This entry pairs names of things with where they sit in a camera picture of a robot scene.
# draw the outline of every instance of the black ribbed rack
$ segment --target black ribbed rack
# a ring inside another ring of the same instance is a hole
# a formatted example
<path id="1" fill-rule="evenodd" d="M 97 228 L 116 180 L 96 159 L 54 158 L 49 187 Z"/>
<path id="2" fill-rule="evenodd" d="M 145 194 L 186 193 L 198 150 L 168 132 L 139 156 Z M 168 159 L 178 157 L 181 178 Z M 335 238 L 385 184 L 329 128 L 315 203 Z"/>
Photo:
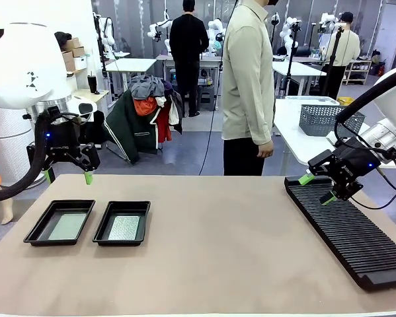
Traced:
<path id="1" fill-rule="evenodd" d="M 322 206 L 328 178 L 301 186 L 286 178 L 286 190 L 355 282 L 366 291 L 396 287 L 396 244 L 349 201 Z"/>

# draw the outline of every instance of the beige shirt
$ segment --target beige shirt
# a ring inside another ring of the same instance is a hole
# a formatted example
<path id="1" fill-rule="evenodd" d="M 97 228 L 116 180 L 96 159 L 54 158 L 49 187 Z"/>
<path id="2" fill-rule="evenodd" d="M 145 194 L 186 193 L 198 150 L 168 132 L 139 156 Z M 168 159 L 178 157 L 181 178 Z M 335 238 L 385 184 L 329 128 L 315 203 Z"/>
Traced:
<path id="1" fill-rule="evenodd" d="M 271 140 L 274 107 L 272 48 L 264 20 L 268 13 L 254 0 L 235 9 L 223 53 L 224 140 Z"/>
<path id="2" fill-rule="evenodd" d="M 331 36 L 325 56 L 326 63 L 330 62 L 330 57 L 336 42 L 336 35 L 337 32 L 333 33 Z M 350 30 L 345 30 L 338 42 L 336 59 L 333 66 L 347 66 L 353 59 L 358 58 L 359 54 L 361 54 L 361 49 L 358 35 Z"/>

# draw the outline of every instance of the wire basket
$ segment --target wire basket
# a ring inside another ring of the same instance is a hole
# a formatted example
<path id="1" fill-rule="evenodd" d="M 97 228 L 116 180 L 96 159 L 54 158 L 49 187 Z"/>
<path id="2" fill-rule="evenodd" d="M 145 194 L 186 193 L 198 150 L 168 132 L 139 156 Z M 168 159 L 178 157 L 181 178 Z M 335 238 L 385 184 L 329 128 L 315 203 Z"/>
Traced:
<path id="1" fill-rule="evenodd" d="M 326 137 L 331 131 L 334 131 L 336 124 L 336 115 L 339 114 L 344 106 L 323 106 L 303 104 L 301 110 L 300 128 L 306 135 L 311 137 Z M 346 126 L 352 131 L 358 133 L 364 123 L 365 116 L 359 112 L 354 114 Z M 353 137 L 354 134 L 338 126 L 338 135 L 340 137 Z"/>

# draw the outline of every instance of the black plastic tray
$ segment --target black plastic tray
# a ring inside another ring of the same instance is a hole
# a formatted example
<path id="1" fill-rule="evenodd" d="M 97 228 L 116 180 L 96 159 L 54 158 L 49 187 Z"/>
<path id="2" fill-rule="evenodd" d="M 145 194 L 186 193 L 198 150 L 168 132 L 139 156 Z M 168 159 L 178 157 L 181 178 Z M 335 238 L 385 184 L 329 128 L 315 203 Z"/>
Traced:
<path id="1" fill-rule="evenodd" d="M 324 206 L 329 178 L 301 186 L 286 178 L 287 193 L 355 282 L 366 291 L 396 287 L 396 244 L 349 201 Z"/>
<path id="2" fill-rule="evenodd" d="M 93 242 L 100 246 L 139 246 L 145 239 L 146 218 L 150 207 L 150 201 L 110 201 Z M 125 216 L 139 217 L 135 238 L 129 240 L 111 238 L 114 221 L 117 217 Z"/>
<path id="3" fill-rule="evenodd" d="M 72 246 L 76 244 L 94 204 L 94 200 L 54 200 L 26 236 L 24 243 L 30 243 L 33 246 Z M 76 214 L 80 214 L 83 218 L 75 221 L 68 218 L 61 219 L 63 216 Z M 63 226 L 68 224 L 72 227 L 64 229 Z"/>

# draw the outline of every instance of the yellow container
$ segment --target yellow container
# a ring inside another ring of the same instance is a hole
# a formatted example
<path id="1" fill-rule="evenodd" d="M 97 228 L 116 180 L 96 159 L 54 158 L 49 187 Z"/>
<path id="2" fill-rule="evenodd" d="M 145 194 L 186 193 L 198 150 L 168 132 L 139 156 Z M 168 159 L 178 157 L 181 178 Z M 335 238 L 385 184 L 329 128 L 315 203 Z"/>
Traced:
<path id="1" fill-rule="evenodd" d="M 351 103 L 355 101 L 355 99 L 353 99 L 352 97 L 338 97 L 337 101 L 342 106 L 349 106 Z"/>

